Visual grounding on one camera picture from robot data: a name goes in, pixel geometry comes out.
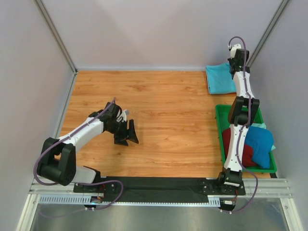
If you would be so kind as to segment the light blue t-shirt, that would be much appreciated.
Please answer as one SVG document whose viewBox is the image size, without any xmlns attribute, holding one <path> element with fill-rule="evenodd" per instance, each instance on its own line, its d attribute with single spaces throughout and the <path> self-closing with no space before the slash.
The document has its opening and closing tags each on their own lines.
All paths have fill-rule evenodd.
<svg viewBox="0 0 308 231">
<path fill-rule="evenodd" d="M 207 65 L 205 72 L 209 93 L 236 92 L 235 83 L 230 74 L 229 63 Z"/>
</svg>

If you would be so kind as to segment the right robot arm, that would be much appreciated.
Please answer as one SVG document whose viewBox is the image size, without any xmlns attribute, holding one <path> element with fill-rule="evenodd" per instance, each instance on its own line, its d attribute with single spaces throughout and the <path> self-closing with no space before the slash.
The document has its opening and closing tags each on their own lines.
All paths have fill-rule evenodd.
<svg viewBox="0 0 308 231">
<path fill-rule="evenodd" d="M 243 185 L 244 141 L 259 107 L 259 100 L 255 99 L 251 90 L 250 70 L 246 67 L 246 59 L 230 58 L 229 64 L 236 86 L 236 98 L 228 115 L 231 126 L 228 155 L 217 181 L 217 189 L 222 194 L 228 194 Z"/>
</svg>

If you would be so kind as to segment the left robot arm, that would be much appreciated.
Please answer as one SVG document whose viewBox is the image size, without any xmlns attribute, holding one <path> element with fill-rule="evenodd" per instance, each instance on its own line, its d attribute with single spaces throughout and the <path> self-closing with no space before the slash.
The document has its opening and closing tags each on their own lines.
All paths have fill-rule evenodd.
<svg viewBox="0 0 308 231">
<path fill-rule="evenodd" d="M 89 141 L 104 132 L 114 136 L 114 144 L 128 146 L 128 142 L 139 143 L 134 120 L 128 119 L 128 110 L 123 110 L 115 101 L 108 102 L 104 109 L 91 113 L 77 128 L 59 138 L 45 140 L 33 175 L 41 185 L 70 183 L 84 185 L 90 193 L 101 188 L 98 171 L 90 167 L 77 166 L 77 153 Z"/>
</svg>

